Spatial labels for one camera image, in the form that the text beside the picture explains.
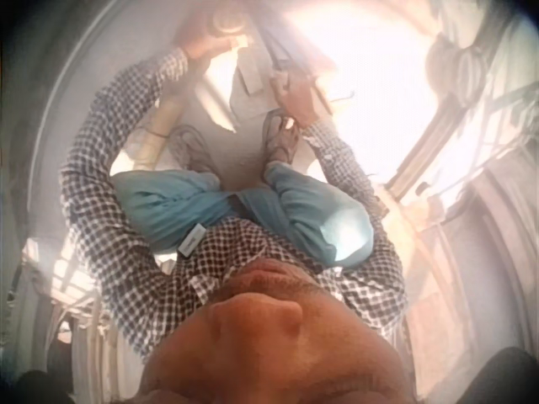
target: tag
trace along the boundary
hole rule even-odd
[[[179,245],[178,253],[181,253],[185,258],[187,258],[189,255],[191,255],[193,250],[195,250],[196,246],[200,244],[204,235],[205,228],[200,223],[197,223],[197,225],[193,227],[193,230],[189,232],[187,237]]]

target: leg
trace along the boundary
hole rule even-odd
[[[286,237],[296,247],[328,266],[349,267],[372,252],[373,230],[363,205],[326,183],[294,171],[287,162],[296,141],[282,126],[265,135],[269,163],[264,179],[271,189],[238,193],[261,226]]]
[[[127,218],[155,253],[174,250],[200,223],[235,215],[211,173],[131,171],[111,179]]]

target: person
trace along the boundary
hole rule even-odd
[[[302,82],[304,77],[292,73],[291,80]],[[153,252],[177,250],[183,240],[192,239],[189,233],[198,225],[207,228],[240,216],[328,267],[351,267],[369,257],[373,230],[364,205],[292,169],[297,127],[287,129],[287,118],[279,112],[270,112],[264,122],[267,188],[221,190],[204,138],[190,125],[177,127],[169,137],[170,149],[184,169],[129,171],[110,179],[128,220]]]
[[[206,26],[189,19],[169,53],[128,67],[102,89],[60,172],[79,259],[145,365],[127,402],[411,402],[403,365],[387,341],[406,306],[401,263],[369,179],[333,124],[316,114],[306,80],[277,82],[275,96],[315,151],[331,193],[366,210],[372,246],[360,263],[338,271],[264,228],[259,221],[271,216],[237,213],[208,226],[167,275],[122,209],[109,169],[127,136],[165,80],[179,80],[197,61],[229,48],[229,39],[212,37]],[[292,143],[284,130],[269,138],[275,158],[264,175],[273,192],[283,178],[285,185],[303,181],[305,192],[313,184],[283,162]],[[312,188],[314,198],[323,192]],[[124,203],[134,197],[126,193]],[[286,192],[275,193],[286,199]],[[233,199],[226,197],[231,206],[242,202]]]

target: nose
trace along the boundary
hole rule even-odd
[[[303,310],[295,301],[277,300],[267,295],[245,293],[211,307],[214,337],[259,338],[279,334],[295,339],[302,326]]]
[[[277,381],[284,376],[283,363],[297,355],[302,322],[299,304],[266,295],[246,293],[213,305],[210,323],[219,367],[252,381]]]

